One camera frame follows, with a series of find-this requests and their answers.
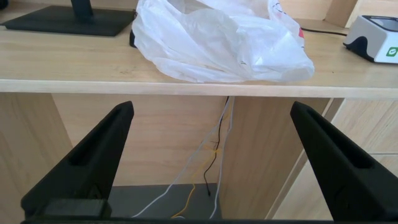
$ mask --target white plastic bag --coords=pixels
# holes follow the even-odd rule
[[[164,74],[190,82],[310,78],[300,26],[278,0],[139,0],[135,45]]]

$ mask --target wooden desk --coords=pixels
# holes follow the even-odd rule
[[[45,6],[13,4],[0,20]],[[325,22],[300,23],[344,32]],[[308,218],[286,207],[313,206],[300,204],[306,194],[319,198],[302,192],[308,186],[300,185],[312,170],[289,116],[295,100],[323,113],[374,155],[397,161],[398,67],[365,61],[344,49],[340,36],[305,33],[305,50],[316,69],[307,81],[187,83],[158,72],[128,45],[128,32],[107,38],[0,30],[4,223],[21,220],[21,196],[126,100],[134,103],[136,115],[115,185],[171,183],[216,124],[226,96],[236,96],[220,194],[226,218]],[[227,128],[224,122],[221,142]],[[212,155],[215,139],[214,134],[180,183],[190,183],[192,173]],[[210,182],[217,181],[219,167],[217,160]],[[202,183],[202,177],[195,182]]]

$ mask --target wooden cabinet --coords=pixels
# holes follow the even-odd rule
[[[398,101],[345,100],[332,123],[398,175]],[[273,218],[332,219],[308,161]]]

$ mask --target black cable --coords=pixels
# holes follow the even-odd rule
[[[330,31],[322,31],[322,30],[311,30],[311,29],[306,29],[306,28],[301,28],[304,31],[308,31],[308,32],[318,32],[321,34],[335,34],[335,35],[343,35],[343,36],[347,36],[347,34],[343,34],[343,33],[339,33],[339,32],[330,32]]]
[[[226,98],[225,105],[227,104],[228,99],[229,99],[229,96],[227,96],[227,98]],[[220,121],[220,125],[218,125],[218,140],[217,140],[217,144],[216,144],[215,150],[217,150],[217,149],[218,149],[218,146],[220,145],[220,132],[221,132],[221,124],[222,124],[222,122],[223,122],[223,118],[224,118],[224,115],[222,115],[221,121]],[[206,173],[207,173],[208,170],[210,170],[210,168],[212,167],[212,165],[214,164],[214,161],[216,161],[216,159],[217,159],[217,152],[214,153],[214,159],[213,159],[213,161],[211,162],[210,166],[207,168],[207,170],[206,170],[205,173],[203,174],[203,177],[205,178],[205,182],[206,182],[207,194],[208,194],[209,196],[211,195],[211,192],[210,192],[210,189],[209,189],[209,185],[208,185],[208,183],[207,183],[207,180],[206,180]]]

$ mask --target light wood surface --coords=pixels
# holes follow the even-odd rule
[[[350,27],[365,0],[332,0],[325,20],[340,27]]]
[[[45,4],[56,4],[70,6],[70,0],[17,0],[17,2],[35,2]],[[286,13],[293,18],[322,20],[329,8],[331,0],[309,1],[309,0],[280,0]],[[105,7],[116,9],[134,9],[137,0],[91,0],[93,7]]]
[[[171,184],[206,134],[217,124],[226,99],[222,96],[83,94],[53,94],[53,98],[73,145],[118,103],[133,102],[135,115],[114,185]],[[210,149],[216,139],[217,133],[214,133],[206,144],[209,148],[197,154],[179,184],[189,184],[191,175],[213,157]],[[206,175],[208,182],[217,182],[219,168],[217,159]],[[195,182],[205,182],[202,172]]]
[[[373,156],[393,174],[398,175],[398,155]],[[298,175],[274,219],[332,220],[312,167],[307,162]]]
[[[359,14],[371,16],[397,17],[398,1],[396,0],[363,0]]]
[[[71,148],[50,94],[0,93],[1,223],[22,221],[22,196]]]
[[[290,118],[299,100],[323,111],[328,99],[236,97],[225,149],[223,218],[264,218],[302,151]]]
[[[398,101],[345,99],[332,123],[397,175],[397,114]],[[278,207],[274,218],[331,219],[308,161]]]
[[[365,151],[398,153],[396,100],[345,100],[333,124]]]
[[[316,68],[310,80],[202,84],[161,74],[128,45],[128,32],[104,38],[0,30],[0,91],[398,98],[396,65],[364,60],[347,51],[340,36],[305,33]]]
[[[322,116],[328,121],[331,121],[335,117],[335,114],[339,110],[342,102],[343,99],[341,98],[339,99],[331,98],[328,104],[325,106]],[[276,197],[274,203],[269,209],[266,219],[271,219],[272,217],[274,217],[276,211],[278,211],[281,203],[284,201],[286,195],[288,194],[297,176],[299,175],[299,173],[301,172],[307,161],[308,157],[304,149],[302,149],[302,152],[300,153],[298,159],[296,160],[296,163],[294,164],[292,170],[290,171],[289,176],[287,176],[285,183],[283,184],[280,192],[278,193],[278,196]]]

